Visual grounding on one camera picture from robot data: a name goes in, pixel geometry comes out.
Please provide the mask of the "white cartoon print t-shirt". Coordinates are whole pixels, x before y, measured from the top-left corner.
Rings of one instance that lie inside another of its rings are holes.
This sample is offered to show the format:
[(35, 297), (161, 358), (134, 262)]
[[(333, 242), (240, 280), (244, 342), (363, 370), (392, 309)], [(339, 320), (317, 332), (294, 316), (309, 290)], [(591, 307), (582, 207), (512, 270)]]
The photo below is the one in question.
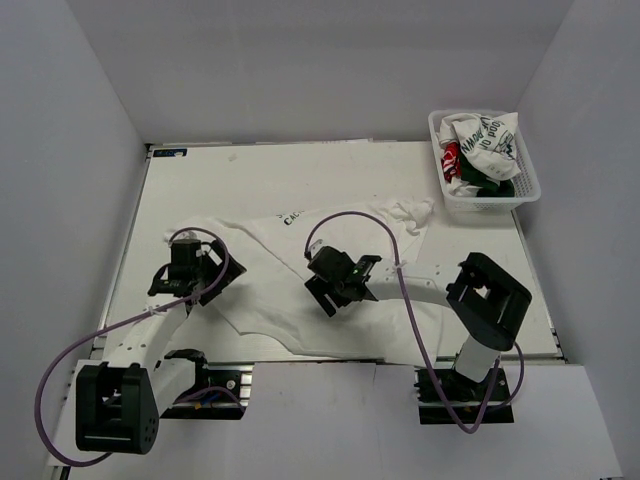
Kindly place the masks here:
[[(357, 302), (328, 317), (305, 288), (311, 272), (304, 257), (309, 237), (322, 239), (357, 260), (366, 254), (390, 259), (397, 240), (402, 260), (417, 259), (429, 228), (431, 199), (391, 198), (338, 206), (335, 210), (295, 211), (252, 220), (194, 216), (175, 224), (191, 237), (202, 229), (219, 235), (246, 271), (201, 308), (201, 327), (216, 323), (238, 334), (261, 334), (293, 354), (338, 358), (382, 358), (421, 365), (423, 351), (436, 357), (442, 338), (443, 310), (414, 301), (423, 342), (415, 340), (401, 300)], [(323, 224), (325, 217), (338, 218)]]

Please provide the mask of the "white red-print t-shirt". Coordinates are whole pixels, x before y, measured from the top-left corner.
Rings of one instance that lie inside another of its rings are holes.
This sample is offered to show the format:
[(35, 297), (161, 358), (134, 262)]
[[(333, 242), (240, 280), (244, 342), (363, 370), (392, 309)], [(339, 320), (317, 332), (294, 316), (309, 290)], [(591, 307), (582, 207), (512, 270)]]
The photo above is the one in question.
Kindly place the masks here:
[(494, 180), (477, 170), (464, 156), (458, 142), (450, 142), (445, 146), (441, 168), (446, 189), (453, 196), (478, 198), (515, 196), (515, 188), (511, 180)]

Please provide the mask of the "white green-lettered t-shirt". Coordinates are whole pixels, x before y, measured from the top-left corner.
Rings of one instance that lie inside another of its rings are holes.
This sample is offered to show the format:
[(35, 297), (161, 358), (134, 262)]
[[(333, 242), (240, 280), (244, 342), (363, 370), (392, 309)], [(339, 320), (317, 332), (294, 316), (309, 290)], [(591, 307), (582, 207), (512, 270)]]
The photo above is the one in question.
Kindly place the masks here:
[(446, 146), (456, 141), (473, 168), (493, 180), (506, 181), (521, 173), (517, 164), (517, 130), (515, 112), (498, 116), (456, 113), (441, 120), (439, 143)]

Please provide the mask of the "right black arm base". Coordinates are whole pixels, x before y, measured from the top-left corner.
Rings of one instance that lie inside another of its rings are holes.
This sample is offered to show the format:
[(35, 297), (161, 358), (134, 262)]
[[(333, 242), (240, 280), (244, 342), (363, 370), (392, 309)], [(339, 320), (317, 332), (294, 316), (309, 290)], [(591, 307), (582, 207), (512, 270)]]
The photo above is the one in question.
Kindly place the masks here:
[[(481, 402), (488, 391), (492, 373), (489, 372), (481, 383), (468, 380), (452, 368), (437, 368), (435, 375), (456, 415), (466, 426), (471, 426), (476, 420)], [(421, 425), (455, 424), (439, 398), (426, 368), (415, 370), (414, 388), (417, 393)], [(507, 404), (510, 397), (511, 391), (506, 373), (500, 367), (482, 423), (513, 424), (515, 421), (513, 409), (510, 404)]]

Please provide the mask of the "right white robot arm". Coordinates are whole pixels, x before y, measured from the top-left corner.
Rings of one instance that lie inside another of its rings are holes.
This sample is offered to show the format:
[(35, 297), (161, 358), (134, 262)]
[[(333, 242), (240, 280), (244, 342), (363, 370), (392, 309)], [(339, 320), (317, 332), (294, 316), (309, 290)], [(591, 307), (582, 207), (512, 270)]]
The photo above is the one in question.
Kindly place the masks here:
[(514, 348), (532, 301), (524, 285), (480, 252), (469, 253), (458, 265), (426, 266), (378, 255), (354, 261), (318, 243), (306, 259), (313, 276), (305, 287), (330, 317), (354, 302), (404, 298), (454, 312), (468, 337), (454, 362), (451, 384), (466, 399), (486, 389), (495, 360)]

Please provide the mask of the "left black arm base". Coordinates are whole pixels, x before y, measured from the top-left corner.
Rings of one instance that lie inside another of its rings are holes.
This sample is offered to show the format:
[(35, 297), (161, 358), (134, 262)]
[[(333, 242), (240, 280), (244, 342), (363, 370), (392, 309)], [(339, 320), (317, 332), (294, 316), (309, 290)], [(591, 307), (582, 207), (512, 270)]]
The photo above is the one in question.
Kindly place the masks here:
[(252, 386), (253, 366), (209, 364), (203, 383), (181, 394), (161, 419), (235, 421), (244, 416)]

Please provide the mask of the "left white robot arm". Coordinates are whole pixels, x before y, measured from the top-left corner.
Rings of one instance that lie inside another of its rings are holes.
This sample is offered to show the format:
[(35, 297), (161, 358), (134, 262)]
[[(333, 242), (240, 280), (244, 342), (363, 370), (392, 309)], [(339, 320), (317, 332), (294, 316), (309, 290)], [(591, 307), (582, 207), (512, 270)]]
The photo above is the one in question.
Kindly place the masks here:
[(205, 354), (167, 348), (198, 306), (220, 295), (245, 273), (218, 240), (179, 239), (170, 260), (154, 274), (147, 318), (138, 320), (97, 365), (75, 381), (75, 444), (81, 451), (146, 454), (160, 417), (174, 405), (227, 397), (240, 402), (236, 380), (212, 380)]

